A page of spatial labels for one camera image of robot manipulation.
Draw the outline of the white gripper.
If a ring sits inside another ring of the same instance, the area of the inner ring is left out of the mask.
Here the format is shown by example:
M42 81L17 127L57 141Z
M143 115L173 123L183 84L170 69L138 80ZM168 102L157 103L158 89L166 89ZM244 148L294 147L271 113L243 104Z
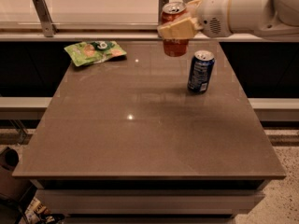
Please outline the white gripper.
M170 21L157 27L162 39L191 39L201 30L207 37L227 37L232 34L229 28L230 0L192 0L186 4L192 17Z

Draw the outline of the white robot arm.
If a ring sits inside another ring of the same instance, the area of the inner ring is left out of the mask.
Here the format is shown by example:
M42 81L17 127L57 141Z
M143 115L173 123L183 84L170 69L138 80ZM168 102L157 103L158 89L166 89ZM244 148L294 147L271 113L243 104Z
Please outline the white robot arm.
M299 0L192 0L183 15L157 27L163 39L250 34L265 39L299 37Z

